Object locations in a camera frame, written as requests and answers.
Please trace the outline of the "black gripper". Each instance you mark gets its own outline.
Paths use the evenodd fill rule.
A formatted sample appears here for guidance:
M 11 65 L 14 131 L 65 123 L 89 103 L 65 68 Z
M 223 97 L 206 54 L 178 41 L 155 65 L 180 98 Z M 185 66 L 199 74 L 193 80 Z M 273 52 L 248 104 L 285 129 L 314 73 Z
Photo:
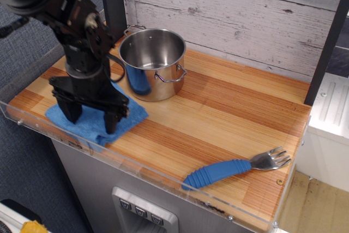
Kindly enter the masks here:
M 129 114 L 129 99 L 113 86 L 125 74 L 113 80 L 110 67 L 104 65 L 90 73 L 78 72 L 67 66 L 67 73 L 68 76 L 49 79 L 52 94 L 67 120 L 76 123 L 83 106 L 101 110 L 104 112 L 106 132 L 113 134 L 120 119 Z

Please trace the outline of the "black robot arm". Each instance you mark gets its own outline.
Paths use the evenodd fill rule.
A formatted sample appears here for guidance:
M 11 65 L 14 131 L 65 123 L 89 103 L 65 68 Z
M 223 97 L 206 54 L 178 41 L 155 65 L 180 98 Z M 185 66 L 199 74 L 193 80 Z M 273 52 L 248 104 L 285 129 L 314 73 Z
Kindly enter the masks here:
M 25 25 L 30 18 L 49 26 L 66 56 L 64 77 L 49 80 L 53 95 L 65 117 L 76 122 L 84 106 L 104 113 L 106 132 L 129 113 L 129 99 L 117 91 L 111 78 L 110 50 L 115 37 L 103 24 L 91 0 L 1 0 L 19 19 L 1 29 L 1 37 Z

